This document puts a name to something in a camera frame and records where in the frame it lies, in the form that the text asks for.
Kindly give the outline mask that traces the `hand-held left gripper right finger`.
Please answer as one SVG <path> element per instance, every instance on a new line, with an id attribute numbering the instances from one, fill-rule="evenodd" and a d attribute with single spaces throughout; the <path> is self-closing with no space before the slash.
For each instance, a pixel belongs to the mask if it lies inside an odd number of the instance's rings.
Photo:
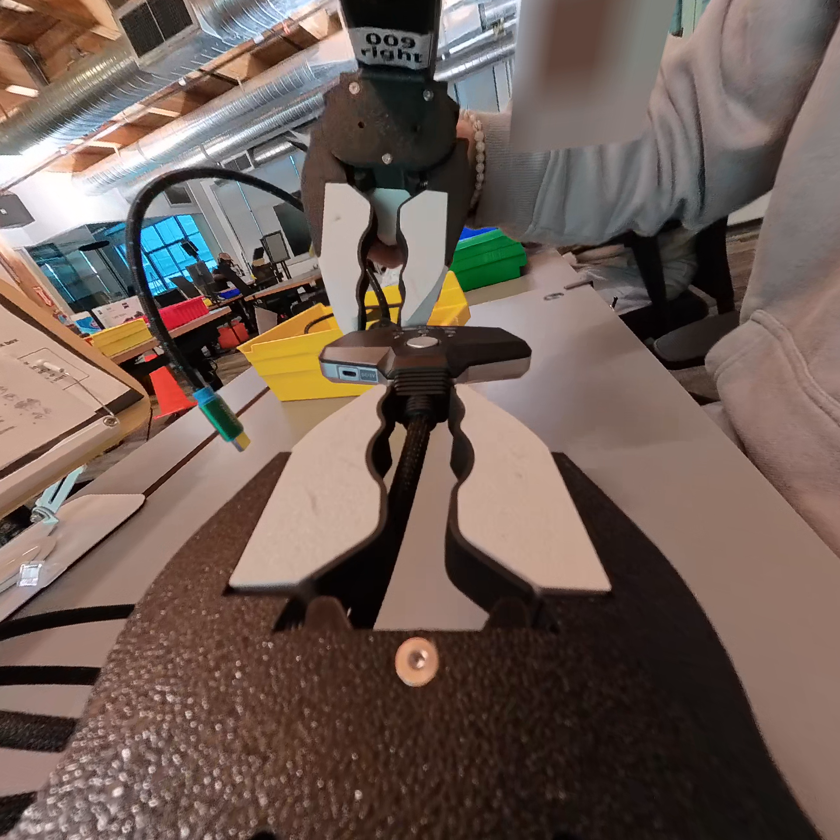
<path id="1" fill-rule="evenodd" d="M 446 570 L 456 587 L 468 597 L 610 592 L 548 446 L 469 385 L 455 387 L 448 426 Z"/>

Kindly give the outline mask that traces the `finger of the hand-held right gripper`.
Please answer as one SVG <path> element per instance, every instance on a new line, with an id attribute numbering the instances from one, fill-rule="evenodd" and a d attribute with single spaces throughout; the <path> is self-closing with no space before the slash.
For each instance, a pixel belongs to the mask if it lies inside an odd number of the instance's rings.
<path id="1" fill-rule="evenodd" d="M 404 262 L 400 275 L 401 323 L 427 323 L 448 271 L 446 265 L 448 197 L 425 191 L 399 207 L 396 239 Z"/>
<path id="2" fill-rule="evenodd" d="M 364 277 L 363 245 L 374 232 L 367 196 L 347 183 L 327 183 L 323 203 L 323 284 L 342 333 L 359 328 L 359 287 Z"/>

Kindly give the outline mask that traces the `grey and black adapter box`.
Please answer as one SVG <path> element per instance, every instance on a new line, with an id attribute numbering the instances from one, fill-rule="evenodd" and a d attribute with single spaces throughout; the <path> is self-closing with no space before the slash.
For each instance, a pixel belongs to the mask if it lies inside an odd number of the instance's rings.
<path id="1" fill-rule="evenodd" d="M 448 418 L 456 384 L 520 378 L 531 357 L 525 340 L 500 328 L 388 324 L 341 336 L 318 361 L 331 382 L 382 385 L 387 419 L 408 425 L 425 417 L 436 425 Z"/>

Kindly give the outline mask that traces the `thin black cable green plug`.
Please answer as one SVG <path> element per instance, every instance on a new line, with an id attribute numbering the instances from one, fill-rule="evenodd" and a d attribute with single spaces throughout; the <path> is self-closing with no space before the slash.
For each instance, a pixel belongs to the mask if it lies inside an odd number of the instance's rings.
<path id="1" fill-rule="evenodd" d="M 281 190 L 279 187 L 243 172 L 230 171 L 213 166 L 187 167 L 185 169 L 166 173 L 153 179 L 142 190 L 140 190 L 137 196 L 133 199 L 129 208 L 125 228 L 125 237 L 128 246 L 129 269 L 132 274 L 135 290 L 138 292 L 140 302 L 143 306 L 143 312 L 149 320 L 150 330 L 159 341 L 159 344 L 171 356 L 176 366 L 190 382 L 197 404 L 204 416 L 211 425 L 214 426 L 215 430 L 221 435 L 224 441 L 234 445 L 240 451 L 243 451 L 249 445 L 249 440 L 244 427 L 239 420 L 235 419 L 235 415 L 224 399 L 215 393 L 213 388 L 209 385 L 208 379 L 203 374 L 199 374 L 197 372 L 197 369 L 192 362 L 186 361 L 184 353 L 176 348 L 170 332 L 166 329 L 163 321 L 161 320 L 159 309 L 157 308 L 153 295 L 149 289 L 148 278 L 144 271 L 142 262 L 141 232 L 144 225 L 145 215 L 154 200 L 171 186 L 178 186 L 191 181 L 207 178 L 212 179 L 214 177 L 218 177 L 220 180 L 225 182 L 236 182 L 238 184 L 253 186 L 255 189 L 263 193 L 279 198 L 286 204 L 307 215 L 312 243 L 314 245 L 317 243 L 316 234 L 320 234 L 321 236 L 318 264 L 323 282 L 324 187 L 327 183 L 347 183 L 361 192 L 357 188 L 353 175 L 347 175 L 341 168 L 338 169 L 338 172 L 339 173 L 337 175 L 334 175 L 331 178 L 328 178 L 323 174 L 316 174 L 311 178 L 302 178 L 301 198 L 297 199 L 288 192 Z M 365 192 L 361 193 L 367 196 L 371 202 L 369 194 Z M 368 264 L 370 261 L 366 258 L 368 248 L 370 247 L 373 239 L 376 238 L 377 218 L 374 207 L 373 211 L 374 232 L 369 234 L 363 245 L 364 277 L 362 278 L 359 287 L 359 303 L 364 307 L 360 308 L 360 322 L 357 331 L 363 332 L 369 330 L 368 311 L 365 297 L 370 288 L 374 290 L 377 307 L 381 313 L 381 317 L 384 319 L 385 315 L 389 312 L 389 307 L 385 301 L 381 283 L 374 278 L 373 274 L 369 270 Z"/>

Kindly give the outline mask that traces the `person's right forearm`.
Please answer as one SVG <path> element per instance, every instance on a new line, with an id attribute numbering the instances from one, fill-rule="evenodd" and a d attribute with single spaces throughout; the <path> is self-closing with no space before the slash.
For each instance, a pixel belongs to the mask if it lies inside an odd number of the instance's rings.
<path id="1" fill-rule="evenodd" d="M 470 224 L 599 245 L 672 220 L 701 229 L 767 193 L 838 25 L 838 2 L 710 2 L 669 38 L 640 136 L 515 151 L 511 113 L 479 112 L 485 180 Z"/>

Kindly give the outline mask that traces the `green plastic bin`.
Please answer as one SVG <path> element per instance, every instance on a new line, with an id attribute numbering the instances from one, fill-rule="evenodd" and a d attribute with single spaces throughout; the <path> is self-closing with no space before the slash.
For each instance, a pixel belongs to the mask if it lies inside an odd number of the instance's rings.
<path id="1" fill-rule="evenodd" d="M 519 278 L 527 261 L 521 243 L 489 228 L 460 239 L 449 268 L 461 290 L 468 292 Z"/>

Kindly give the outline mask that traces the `red plastic bin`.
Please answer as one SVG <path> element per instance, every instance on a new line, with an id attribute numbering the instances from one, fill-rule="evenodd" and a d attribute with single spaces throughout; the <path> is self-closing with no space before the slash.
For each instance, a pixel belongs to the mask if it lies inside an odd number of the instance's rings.
<path id="1" fill-rule="evenodd" d="M 208 313 L 207 303 L 201 296 L 185 299 L 159 310 L 161 320 L 170 333 L 187 323 L 205 317 Z"/>

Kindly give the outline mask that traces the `orange cone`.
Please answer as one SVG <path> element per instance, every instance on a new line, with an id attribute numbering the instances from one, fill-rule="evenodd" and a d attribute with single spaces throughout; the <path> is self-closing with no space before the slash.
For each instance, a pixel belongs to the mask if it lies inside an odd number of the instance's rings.
<path id="1" fill-rule="evenodd" d="M 158 406 L 155 420 L 180 415 L 196 405 L 196 401 L 183 391 L 167 366 L 152 371 L 150 380 Z"/>

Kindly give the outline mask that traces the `white metal plate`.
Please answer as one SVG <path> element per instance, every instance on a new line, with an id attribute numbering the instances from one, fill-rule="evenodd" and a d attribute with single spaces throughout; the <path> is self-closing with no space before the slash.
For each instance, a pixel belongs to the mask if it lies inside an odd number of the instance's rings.
<path id="1" fill-rule="evenodd" d="M 32 524 L 1 549 L 1 594 L 32 595 L 67 572 L 145 502 L 141 494 L 72 498 L 55 521 Z"/>

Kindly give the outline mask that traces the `black office chair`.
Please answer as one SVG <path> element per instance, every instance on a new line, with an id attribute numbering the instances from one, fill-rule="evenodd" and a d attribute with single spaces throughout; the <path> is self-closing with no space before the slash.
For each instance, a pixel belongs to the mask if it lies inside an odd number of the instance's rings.
<path id="1" fill-rule="evenodd" d="M 716 314 L 710 314 L 706 303 L 691 290 L 668 299 L 656 237 L 626 233 L 612 241 L 632 252 L 649 299 L 647 306 L 621 315 L 621 320 L 671 371 L 704 364 L 710 349 L 739 325 L 727 232 L 728 218 L 723 217 L 694 238 L 697 270 L 690 287 L 714 300 Z"/>

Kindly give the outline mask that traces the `black ceiling vent grille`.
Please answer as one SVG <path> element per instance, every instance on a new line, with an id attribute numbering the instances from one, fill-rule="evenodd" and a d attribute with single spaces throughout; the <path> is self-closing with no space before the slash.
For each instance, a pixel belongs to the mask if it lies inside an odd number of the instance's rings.
<path id="1" fill-rule="evenodd" d="M 115 16 L 138 60 L 173 49 L 200 28 L 186 1 L 129 1 Z"/>

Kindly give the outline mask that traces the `teal clamp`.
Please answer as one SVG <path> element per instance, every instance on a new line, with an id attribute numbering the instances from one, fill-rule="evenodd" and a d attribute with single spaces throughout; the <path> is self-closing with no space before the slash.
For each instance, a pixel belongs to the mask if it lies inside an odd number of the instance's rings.
<path id="1" fill-rule="evenodd" d="M 86 470 L 82 465 L 72 470 L 63 479 L 49 486 L 37 499 L 31 513 L 30 523 L 32 525 L 45 524 L 54 528 L 58 524 L 58 511 L 73 491 L 77 480 Z"/>

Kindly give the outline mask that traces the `person's grey hoodie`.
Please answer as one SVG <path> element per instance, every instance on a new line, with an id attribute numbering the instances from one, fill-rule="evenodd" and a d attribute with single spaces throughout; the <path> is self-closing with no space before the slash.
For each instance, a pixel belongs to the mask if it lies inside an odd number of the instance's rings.
<path id="1" fill-rule="evenodd" d="M 710 353 L 764 477 L 838 556 L 838 86 L 814 84 L 786 144 L 741 325 Z"/>

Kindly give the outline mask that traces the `long silver air duct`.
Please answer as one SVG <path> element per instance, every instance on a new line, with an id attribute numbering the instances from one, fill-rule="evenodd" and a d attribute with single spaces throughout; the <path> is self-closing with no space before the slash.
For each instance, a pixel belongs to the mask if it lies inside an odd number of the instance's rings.
<path id="1" fill-rule="evenodd" d="M 71 182 L 99 195 L 170 165 L 225 160 L 270 133 L 314 119 L 324 93 L 356 68 L 349 34 L 342 30 L 74 174 Z"/>

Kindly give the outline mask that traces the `large silver air duct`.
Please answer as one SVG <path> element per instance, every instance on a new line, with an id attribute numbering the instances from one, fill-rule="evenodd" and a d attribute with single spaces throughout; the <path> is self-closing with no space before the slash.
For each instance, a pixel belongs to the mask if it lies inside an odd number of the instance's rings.
<path id="1" fill-rule="evenodd" d="M 122 42 L 80 59 L 39 95 L 2 121 L 2 154 L 21 154 L 43 141 L 63 144 L 171 84 L 142 68 Z"/>

